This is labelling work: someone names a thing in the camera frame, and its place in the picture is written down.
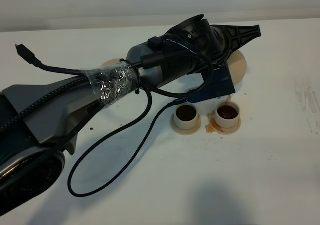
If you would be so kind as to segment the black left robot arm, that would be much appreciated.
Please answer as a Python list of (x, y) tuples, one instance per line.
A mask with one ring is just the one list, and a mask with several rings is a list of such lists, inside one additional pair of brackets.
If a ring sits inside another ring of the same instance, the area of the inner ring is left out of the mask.
[(147, 116), (153, 94), (173, 98), (168, 108), (234, 94), (246, 72), (236, 55), (260, 36), (258, 25), (211, 25), (197, 15), (132, 47), (126, 59), (92, 70), (47, 66), (17, 45), (27, 63), (70, 78), (48, 85), (13, 85), (1, 92), (0, 213), (48, 190), (63, 172), (64, 152), (75, 153), (78, 133), (128, 94), (144, 91), (147, 106), (124, 129)]

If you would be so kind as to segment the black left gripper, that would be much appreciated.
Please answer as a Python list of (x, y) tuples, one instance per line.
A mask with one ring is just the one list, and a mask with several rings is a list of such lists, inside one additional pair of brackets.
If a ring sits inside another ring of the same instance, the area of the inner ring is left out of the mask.
[[(227, 59), (261, 36), (259, 25), (211, 25), (204, 15), (194, 16), (141, 44), (141, 81), (156, 94), (191, 103), (231, 95), (235, 86)], [(184, 93), (161, 89), (193, 74), (203, 78), (196, 89)]]

